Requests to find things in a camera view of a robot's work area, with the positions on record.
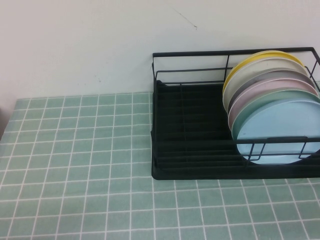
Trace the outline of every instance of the black dish rack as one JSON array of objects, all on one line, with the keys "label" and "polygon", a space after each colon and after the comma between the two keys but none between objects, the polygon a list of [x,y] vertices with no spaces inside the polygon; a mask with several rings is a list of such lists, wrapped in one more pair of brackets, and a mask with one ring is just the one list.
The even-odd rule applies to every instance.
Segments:
[{"label": "black dish rack", "polygon": [[[227,76],[230,56],[250,55],[260,51],[279,50],[288,53],[311,52],[315,58],[313,68],[306,69],[318,91],[314,71],[320,58],[313,47],[270,48],[250,50],[163,52],[153,53],[153,115],[152,115],[152,176],[157,180],[190,179],[282,179],[320,177],[320,151],[309,157],[304,151],[306,143],[320,142],[320,137],[273,137],[268,139],[233,140],[228,127],[228,116],[222,103],[222,88]],[[206,69],[158,70],[155,58],[225,56],[225,67]],[[190,73],[224,71],[224,79],[192,82],[162,82],[159,73]],[[266,144],[302,143],[298,162],[284,165],[255,164],[267,154]],[[250,154],[241,155],[237,144],[252,144]],[[259,154],[252,154],[255,144],[263,144]]]}]

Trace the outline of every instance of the stack of plates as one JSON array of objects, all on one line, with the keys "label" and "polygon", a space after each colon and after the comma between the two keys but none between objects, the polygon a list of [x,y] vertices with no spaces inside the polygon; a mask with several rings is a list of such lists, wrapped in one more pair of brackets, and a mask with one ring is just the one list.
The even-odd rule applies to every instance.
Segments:
[{"label": "stack of plates", "polygon": [[[234,67],[223,85],[223,106],[234,140],[320,137],[320,99],[302,62],[282,51],[262,51]],[[304,143],[255,144],[252,154],[296,154]],[[243,155],[252,144],[238,144]],[[315,153],[308,142],[302,153]],[[299,155],[252,156],[256,164],[290,164]]]}]

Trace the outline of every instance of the dish rack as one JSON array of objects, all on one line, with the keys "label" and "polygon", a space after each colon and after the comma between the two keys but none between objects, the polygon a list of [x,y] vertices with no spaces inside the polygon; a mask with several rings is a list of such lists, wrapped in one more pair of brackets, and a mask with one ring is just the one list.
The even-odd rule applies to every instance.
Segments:
[{"label": "dish rack", "polygon": [[[227,76],[230,57],[251,55],[266,50],[288,53],[309,52],[314,57],[313,68],[305,67],[314,79],[320,58],[313,47],[291,47],[225,51],[163,52],[153,53],[153,115],[152,115],[152,176],[157,180],[191,179],[282,179],[320,177],[320,151],[303,152],[310,142],[320,142],[320,137],[283,136],[267,139],[233,140],[228,127],[228,116],[222,103],[222,88]],[[224,67],[155,71],[155,58],[225,56]],[[224,79],[211,81],[158,80],[159,73],[185,73],[224,71]],[[295,153],[264,153],[266,144],[301,143]],[[241,155],[237,144],[251,144],[250,154]],[[259,154],[252,154],[256,144],[263,144]],[[261,156],[298,155],[298,162],[284,165],[254,163]]]}]

